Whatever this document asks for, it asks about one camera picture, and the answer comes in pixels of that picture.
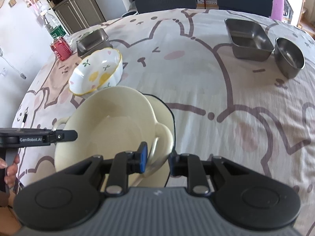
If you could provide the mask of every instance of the pink chair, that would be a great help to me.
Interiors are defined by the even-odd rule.
[[[282,21],[284,9],[284,0],[273,0],[272,11],[269,18]]]

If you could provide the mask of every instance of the stainless steel bowl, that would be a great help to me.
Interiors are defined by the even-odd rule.
[[[276,39],[274,56],[278,68],[288,79],[297,76],[305,66],[304,55],[300,48],[285,38]]]

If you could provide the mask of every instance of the green bottle label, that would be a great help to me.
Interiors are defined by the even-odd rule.
[[[62,26],[56,27],[51,33],[51,37],[56,39],[58,36],[64,37],[66,35],[66,32],[63,30]]]

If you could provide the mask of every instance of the human hand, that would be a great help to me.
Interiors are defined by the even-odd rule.
[[[18,172],[19,155],[17,154],[14,158],[13,164],[8,166],[7,163],[0,158],[0,169],[7,168],[7,175],[4,177],[5,183],[9,188],[14,186],[16,173]]]

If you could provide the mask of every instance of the table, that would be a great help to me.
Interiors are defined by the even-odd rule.
[[[295,42],[306,66],[286,79],[273,54],[265,62],[233,56],[224,19],[258,22],[275,43]],[[103,27],[123,56],[120,85],[161,98],[175,116],[176,150],[207,160],[221,155],[293,187],[302,210],[295,227],[315,230],[315,42],[303,30],[257,15],[221,10],[159,11],[108,21]],[[76,33],[76,39],[82,32]],[[80,63],[52,57],[36,76],[13,127],[52,128],[84,101],[68,90]],[[55,146],[20,153],[18,178],[24,184],[54,173]],[[167,186],[185,185],[170,178]]]

